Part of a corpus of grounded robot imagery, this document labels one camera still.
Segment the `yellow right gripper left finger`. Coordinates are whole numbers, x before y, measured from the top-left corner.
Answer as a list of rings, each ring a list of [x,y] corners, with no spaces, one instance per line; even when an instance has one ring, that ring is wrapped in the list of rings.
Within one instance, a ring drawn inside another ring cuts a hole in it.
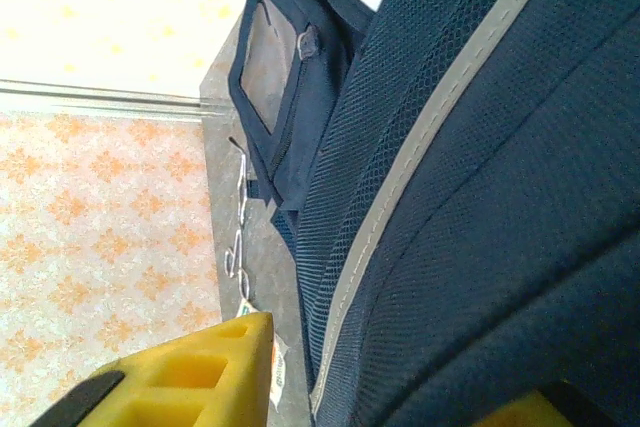
[[[106,364],[47,411],[50,426],[264,426],[274,342],[257,312]]]

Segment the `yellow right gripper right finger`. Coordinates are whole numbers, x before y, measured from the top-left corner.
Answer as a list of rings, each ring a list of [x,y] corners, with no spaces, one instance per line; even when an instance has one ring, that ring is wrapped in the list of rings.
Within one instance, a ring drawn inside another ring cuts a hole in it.
[[[514,400],[479,421],[479,427],[572,427],[540,392]]]

